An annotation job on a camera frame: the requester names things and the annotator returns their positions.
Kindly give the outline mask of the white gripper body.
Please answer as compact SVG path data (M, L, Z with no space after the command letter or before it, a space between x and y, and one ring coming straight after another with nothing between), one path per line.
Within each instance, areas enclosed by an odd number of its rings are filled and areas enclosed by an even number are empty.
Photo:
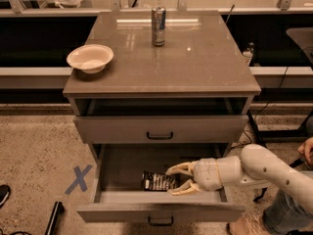
M222 187L216 159L201 159L196 162L194 180L202 190L215 191Z

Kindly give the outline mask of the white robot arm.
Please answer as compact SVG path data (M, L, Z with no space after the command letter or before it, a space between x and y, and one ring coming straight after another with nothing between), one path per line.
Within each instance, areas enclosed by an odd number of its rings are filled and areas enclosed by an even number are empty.
M165 174L191 176L183 185L170 190L174 196L215 191L228 185L262 188L272 183L313 213L313 178L290 167L260 145L246 145L239 156L176 164Z

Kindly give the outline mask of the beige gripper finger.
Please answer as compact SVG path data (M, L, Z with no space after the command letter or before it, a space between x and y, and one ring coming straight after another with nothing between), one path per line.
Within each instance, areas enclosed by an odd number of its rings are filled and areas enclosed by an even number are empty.
M188 179L180 187L175 189L169 189L168 192L173 196L183 196L188 194L194 194L200 191L199 185L192 179Z
M192 176L195 164L196 164L196 162L185 162L185 163L176 164L176 165L170 167L165 172L165 174L166 175L185 174L188 176Z

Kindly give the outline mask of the person hand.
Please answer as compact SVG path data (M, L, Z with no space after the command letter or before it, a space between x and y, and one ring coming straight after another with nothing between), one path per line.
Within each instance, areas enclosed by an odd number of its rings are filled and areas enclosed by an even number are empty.
M307 165L312 165L311 151L313 150L313 137L304 141L297 149L297 152L302 155Z

